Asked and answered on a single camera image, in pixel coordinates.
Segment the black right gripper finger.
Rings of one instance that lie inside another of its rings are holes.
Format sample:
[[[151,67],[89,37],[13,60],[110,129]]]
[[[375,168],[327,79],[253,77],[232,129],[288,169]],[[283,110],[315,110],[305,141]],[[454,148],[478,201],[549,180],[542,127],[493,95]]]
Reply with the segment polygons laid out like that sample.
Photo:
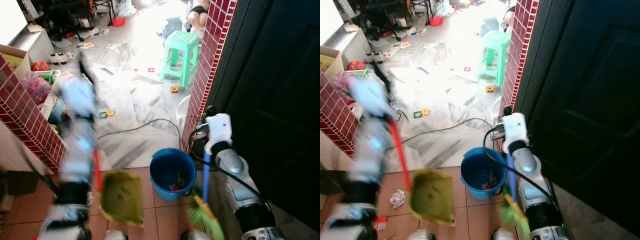
[[[77,63],[80,73],[82,73],[82,75],[84,75],[94,87],[97,87],[98,78],[91,69],[92,65],[89,57],[83,51],[78,53]]]
[[[391,84],[389,78],[383,73],[382,69],[380,68],[379,64],[377,64],[377,62],[372,63],[372,69],[374,71],[374,74],[383,83],[386,89],[387,96],[388,97],[393,96],[393,85]]]

